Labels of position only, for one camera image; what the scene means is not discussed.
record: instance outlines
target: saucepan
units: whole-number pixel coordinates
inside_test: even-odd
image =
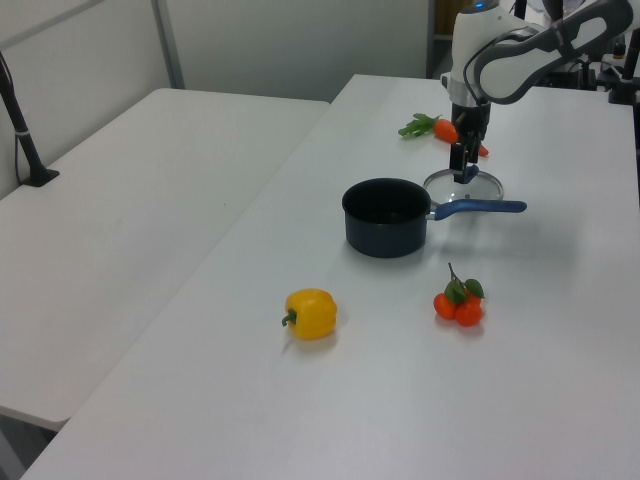
[[[347,241],[377,258],[408,255],[425,243],[427,220],[458,212],[520,213],[527,204],[504,200],[454,200],[432,208],[420,185],[398,178],[375,178],[351,187],[342,197]]]

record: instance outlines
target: yellow bell pepper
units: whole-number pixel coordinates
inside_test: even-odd
[[[303,340],[329,335],[336,326],[338,307],[328,292],[307,288],[287,297],[284,307],[287,316],[282,326],[289,324],[291,333]]]

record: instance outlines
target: pot handle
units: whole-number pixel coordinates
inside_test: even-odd
[[[431,216],[433,220],[443,220],[458,212],[520,213],[526,209],[527,204],[519,201],[462,199],[438,206]]]

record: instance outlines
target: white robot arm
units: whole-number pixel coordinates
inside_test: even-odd
[[[470,180],[467,163],[477,162],[491,102],[517,102],[546,73],[638,27],[640,0],[587,0],[548,29],[510,15],[499,0],[465,8],[453,33],[453,69],[443,77],[460,133],[451,148],[455,180]]]

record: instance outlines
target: white table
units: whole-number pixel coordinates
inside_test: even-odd
[[[0,414],[59,429],[328,104],[158,90],[0,202]]]
[[[353,251],[343,192],[446,166],[396,130],[449,109],[436,81],[355,77],[24,480],[639,478],[631,109],[494,106],[482,166],[529,209],[432,222],[404,258]],[[479,327],[434,315],[449,261],[484,284]],[[310,286],[339,318],[305,343],[280,319]]]

